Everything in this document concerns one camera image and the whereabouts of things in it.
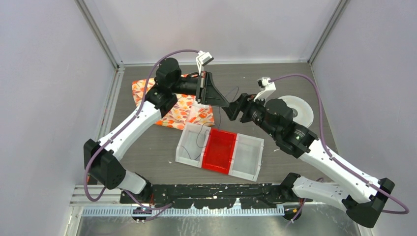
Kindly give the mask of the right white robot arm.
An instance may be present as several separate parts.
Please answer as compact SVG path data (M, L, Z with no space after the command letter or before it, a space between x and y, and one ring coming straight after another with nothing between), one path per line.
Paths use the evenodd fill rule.
M240 122L253 122L273 138L281 151L310 164L337 183L328 186L289 173L280 189L284 200L312 199L346 212L364 227L376 225L388 200L387 194L395 187L390 179L368 175L323 145L314 132L293 120L293 109L282 99L260 101L254 95L243 93L223 110L229 120L242 113Z

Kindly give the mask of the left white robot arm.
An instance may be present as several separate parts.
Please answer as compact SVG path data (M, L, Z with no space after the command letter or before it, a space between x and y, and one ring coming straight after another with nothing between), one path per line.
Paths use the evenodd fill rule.
M146 179L126 170L120 163L130 146L154 123L162 119L177 103L177 95L193 95L204 105L227 107L226 98L214 86L212 74L204 70L213 57L201 53L196 57L196 76L182 76L175 58L158 62L155 84L144 88L141 104L113 131L99 141L84 144L85 176L91 176L107 189L123 189L132 193L138 203L146 203L151 191Z

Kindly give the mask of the floral orange cloth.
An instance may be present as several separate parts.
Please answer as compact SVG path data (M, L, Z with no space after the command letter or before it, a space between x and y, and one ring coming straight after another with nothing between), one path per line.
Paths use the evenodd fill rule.
M150 78L147 87L145 87L145 79L132 82L132 96L136 106L140 105L144 89L150 90L155 85L154 78ZM187 123L213 126L215 125L212 107L202 105L196 102L193 95L177 95L177 103L173 108L155 124L183 130Z

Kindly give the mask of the red plastic bin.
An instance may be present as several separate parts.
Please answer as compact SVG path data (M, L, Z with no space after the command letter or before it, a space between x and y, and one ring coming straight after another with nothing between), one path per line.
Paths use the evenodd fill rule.
M213 128L205 147L202 169L229 174L237 133Z

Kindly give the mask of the right white plastic bin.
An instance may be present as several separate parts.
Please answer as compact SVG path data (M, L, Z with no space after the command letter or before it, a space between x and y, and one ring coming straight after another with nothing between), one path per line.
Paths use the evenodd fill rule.
M256 182L263 148L264 139L238 133L228 175Z

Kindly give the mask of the white plastic bin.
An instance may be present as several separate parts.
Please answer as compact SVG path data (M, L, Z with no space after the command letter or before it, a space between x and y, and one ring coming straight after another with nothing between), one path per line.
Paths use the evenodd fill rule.
M238 133L228 175L256 182L263 148L264 139Z
M175 161L201 168L210 131L209 126L187 123L176 148Z

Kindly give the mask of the left white plastic bin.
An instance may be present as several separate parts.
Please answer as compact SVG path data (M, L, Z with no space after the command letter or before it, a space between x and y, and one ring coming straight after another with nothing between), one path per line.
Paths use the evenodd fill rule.
M187 123L176 148L175 161L201 168L210 131L209 126Z

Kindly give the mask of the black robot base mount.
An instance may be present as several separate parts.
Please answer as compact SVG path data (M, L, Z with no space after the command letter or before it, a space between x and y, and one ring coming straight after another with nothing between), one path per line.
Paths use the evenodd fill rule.
M229 209L237 203L242 209L265 209L302 202L288 188L273 183L153 184L133 196L142 204L171 204L176 209Z

